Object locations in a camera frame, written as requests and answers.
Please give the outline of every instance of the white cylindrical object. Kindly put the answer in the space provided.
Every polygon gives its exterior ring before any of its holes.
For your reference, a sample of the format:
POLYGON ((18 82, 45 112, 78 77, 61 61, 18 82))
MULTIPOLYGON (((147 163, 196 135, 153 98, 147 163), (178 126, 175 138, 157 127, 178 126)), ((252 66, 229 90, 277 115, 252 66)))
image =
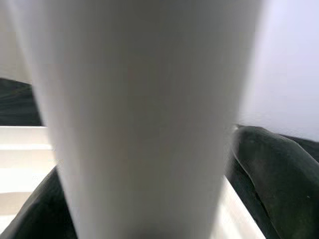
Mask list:
POLYGON ((260 1, 8 3, 79 238, 209 238, 260 1))

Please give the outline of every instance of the dark cloth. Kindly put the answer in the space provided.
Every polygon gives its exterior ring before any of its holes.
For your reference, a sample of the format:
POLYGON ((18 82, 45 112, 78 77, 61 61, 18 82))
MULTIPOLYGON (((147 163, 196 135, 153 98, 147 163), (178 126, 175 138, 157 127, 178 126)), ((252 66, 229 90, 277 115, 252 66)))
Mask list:
POLYGON ((54 168, 24 203, 0 239, 77 239, 54 168))
POLYGON ((0 78, 0 125, 43 125, 31 85, 0 78))
POLYGON ((259 127, 235 135, 228 178, 266 238, 318 238, 319 144, 259 127))

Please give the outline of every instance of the dark green fabric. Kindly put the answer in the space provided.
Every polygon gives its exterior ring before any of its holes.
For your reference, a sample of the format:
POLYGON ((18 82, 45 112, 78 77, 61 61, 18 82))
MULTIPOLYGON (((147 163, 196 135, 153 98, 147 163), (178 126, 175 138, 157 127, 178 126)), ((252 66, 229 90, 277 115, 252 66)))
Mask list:
POLYGON ((0 239, 77 239, 56 168, 27 199, 0 239))
POLYGON ((0 125, 42 126, 31 85, 0 78, 0 125))
POLYGON ((235 135, 228 177, 266 238, 318 238, 319 164, 309 153, 318 159, 319 144, 294 138, 308 153, 259 127, 235 135))

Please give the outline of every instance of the white wall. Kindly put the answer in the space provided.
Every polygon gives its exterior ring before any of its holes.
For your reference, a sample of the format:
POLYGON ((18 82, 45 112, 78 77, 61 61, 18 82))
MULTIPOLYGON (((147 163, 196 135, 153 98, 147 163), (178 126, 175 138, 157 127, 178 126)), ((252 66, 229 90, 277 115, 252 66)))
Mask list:
POLYGON ((319 1, 266 3, 238 122, 319 141, 319 1))
POLYGON ((29 82, 5 2, 0 0, 0 78, 29 82))

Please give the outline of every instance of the dark green blanket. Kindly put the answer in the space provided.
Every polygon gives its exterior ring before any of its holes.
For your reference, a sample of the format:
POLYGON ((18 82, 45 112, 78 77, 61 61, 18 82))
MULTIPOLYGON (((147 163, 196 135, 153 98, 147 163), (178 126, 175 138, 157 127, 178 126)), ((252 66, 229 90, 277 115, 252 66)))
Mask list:
POLYGON ((0 78, 0 125, 42 126, 31 85, 0 78))
POLYGON ((56 168, 34 190, 0 239, 77 239, 56 168))
POLYGON ((266 238, 319 236, 319 144, 293 139, 259 127, 235 133, 228 178, 266 238))

